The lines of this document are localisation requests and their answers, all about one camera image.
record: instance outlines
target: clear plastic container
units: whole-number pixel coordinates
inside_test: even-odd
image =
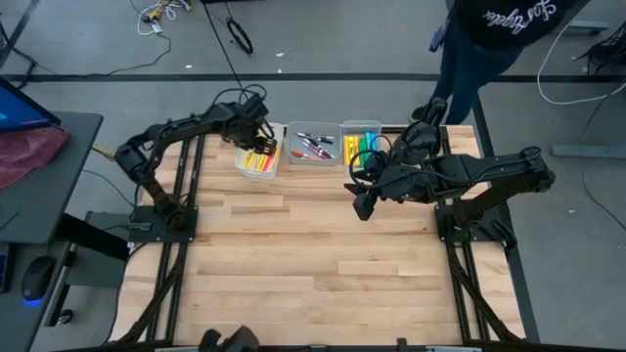
[[[358,135],[359,137],[364,137],[366,132],[372,132],[376,136],[382,133],[382,124],[380,121],[376,120],[347,120],[343,122],[342,125],[343,136],[354,136]],[[376,139],[376,150],[380,151],[382,149],[382,141],[383,138]],[[345,163],[345,154],[341,156],[341,163],[345,165],[345,169],[348,169],[349,163]],[[363,165],[354,166],[355,170],[362,169]]]
[[[283,139],[285,136],[285,125],[280,123],[270,123],[270,126],[274,129],[274,138],[276,139],[276,153],[274,157],[276,158],[276,162],[273,162],[274,167],[272,169],[268,169],[267,171],[256,171],[246,168],[245,161],[247,155],[250,151],[244,151],[241,149],[237,149],[235,152],[235,166],[242,171],[244,176],[250,178],[257,178],[262,180],[272,180],[276,177],[278,173],[278,164],[281,161],[281,154],[283,153]]]
[[[331,136],[335,137],[332,144],[320,143],[320,146],[332,155],[330,159],[305,159],[294,156],[291,152],[301,152],[304,154],[313,154],[308,148],[302,145],[303,139],[298,137],[296,133],[308,133],[315,136]],[[318,166],[335,166],[342,161],[343,135],[341,134],[341,125],[326,122],[304,122],[295,121],[287,125],[287,139],[285,140],[285,152],[287,159],[292,164],[298,165],[318,165]]]

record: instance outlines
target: floor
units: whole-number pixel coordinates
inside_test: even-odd
[[[153,4],[134,1],[137,7]],[[26,22],[28,8],[33,11]],[[216,18],[227,16],[223,4],[208,8]],[[579,19],[607,21],[616,27],[623,21],[624,9],[622,1],[594,1]],[[274,121],[374,118],[404,123],[409,111],[427,100],[433,89],[440,54],[431,54],[426,47],[445,18],[444,2],[266,0],[236,2],[231,10],[250,35],[255,53],[243,53],[228,41],[227,29],[216,23],[218,31],[237,72],[248,73],[249,79],[268,89]],[[70,6],[62,0],[15,0],[3,2],[0,12],[10,35],[17,29],[18,48],[60,74],[108,72],[148,63],[167,48],[162,38],[137,34],[137,14],[127,0],[84,0]],[[123,72],[126,75],[116,78],[121,81],[53,82],[56,78],[48,75],[43,77],[47,82],[30,83],[24,91],[49,110],[101,113],[105,122],[96,144],[107,150],[152,123],[204,110],[217,92],[234,85],[205,13],[200,7],[191,14],[178,12],[176,21],[164,20],[162,27],[171,38],[171,53],[154,66]],[[583,75],[584,63],[571,58],[596,40],[564,36],[546,65],[546,79],[562,82],[563,75]],[[619,269],[626,261],[626,234],[586,196],[579,160],[553,158],[548,152],[555,143],[579,143],[595,107],[557,107],[539,96],[533,76],[553,41],[554,36],[549,36],[528,48],[503,82],[481,90],[480,100],[497,154],[537,145],[558,176],[548,193],[511,201],[541,340],[624,348],[621,327],[626,298],[621,292],[626,290],[626,275]],[[25,69],[26,64],[12,54],[0,73],[20,74]],[[545,91],[552,99],[568,101],[604,94],[613,85],[546,83]],[[623,94],[610,99],[591,127],[588,142],[623,143],[625,108]],[[473,117],[466,123],[474,123]],[[132,198],[133,185],[115,164],[92,154],[86,168],[107,176]],[[585,170],[593,194],[626,219],[620,187],[626,176],[624,163],[589,160]],[[84,216],[88,209],[130,211],[109,185],[83,174],[67,211]],[[101,308],[86,304],[87,293],[98,294]],[[113,319],[112,309],[102,307],[113,307],[114,291],[80,287],[70,293],[68,305],[88,319],[77,318],[61,330],[42,331],[33,350],[45,350],[51,341],[78,347],[106,338],[107,332],[98,327],[108,326]]]

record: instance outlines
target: computer mouse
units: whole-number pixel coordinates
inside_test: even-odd
[[[22,295],[28,301],[37,300],[46,294],[56,259],[51,256],[40,256],[30,263],[22,277]]]

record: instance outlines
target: desk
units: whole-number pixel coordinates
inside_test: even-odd
[[[471,126],[449,132],[453,153],[479,156]],[[283,155],[275,180],[254,180],[235,168],[234,152],[214,136],[206,141],[175,345],[198,344],[210,328],[229,335],[241,324],[262,345],[394,345],[398,337],[414,345],[461,342],[434,204],[379,201],[372,219],[362,222],[342,186],[349,180],[342,165],[290,165]],[[166,189],[178,156],[172,146],[158,169]],[[472,248],[485,298],[523,336],[502,248],[493,242]],[[113,339],[152,298],[159,255],[160,245],[149,244],[128,264]],[[467,305],[477,336],[469,299]]]
[[[17,245],[11,290],[0,294],[3,351],[27,351],[39,329],[69,249],[69,242],[48,242],[57,231],[102,123],[102,117],[93,113],[56,112],[55,116],[69,132],[67,144],[46,167],[32,171],[17,184],[0,191],[2,207],[10,205],[12,210],[20,211],[0,232],[0,241],[32,243]],[[27,304],[21,291],[23,273],[34,258],[46,253],[57,259],[50,287],[39,304]]]

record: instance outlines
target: black hoodie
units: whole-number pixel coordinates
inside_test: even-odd
[[[507,49],[553,31],[576,0],[455,0],[455,15],[475,45]]]

